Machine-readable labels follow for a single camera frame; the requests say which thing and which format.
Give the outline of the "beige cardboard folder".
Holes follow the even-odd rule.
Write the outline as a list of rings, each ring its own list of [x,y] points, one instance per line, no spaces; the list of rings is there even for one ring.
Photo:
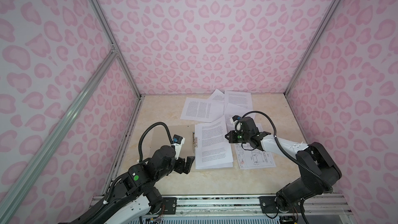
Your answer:
[[[152,140],[150,144],[150,156],[152,155],[163,145],[173,145],[175,141],[180,142],[177,144],[179,147],[179,152],[176,153],[182,158],[187,158],[189,156],[195,156],[195,149],[197,147],[195,134],[194,134],[194,125],[174,125],[169,126],[169,131],[172,137],[172,144],[168,139],[168,135],[163,126],[157,126],[153,129]]]

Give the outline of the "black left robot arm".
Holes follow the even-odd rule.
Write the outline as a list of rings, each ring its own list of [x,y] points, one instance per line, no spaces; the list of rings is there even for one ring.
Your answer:
[[[72,224],[123,224],[146,214],[163,211],[163,197],[155,184],[172,172],[189,174],[194,156],[175,158],[172,146],[162,146],[118,176],[107,194]]]

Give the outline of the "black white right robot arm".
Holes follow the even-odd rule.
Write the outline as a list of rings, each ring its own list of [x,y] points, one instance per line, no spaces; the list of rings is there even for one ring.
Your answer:
[[[254,150],[284,156],[298,166],[300,177],[276,193],[275,209],[279,212],[292,210],[302,200],[331,193],[342,178],[338,165],[320,143],[297,143],[268,132],[230,131],[225,138],[230,144],[249,144]]]

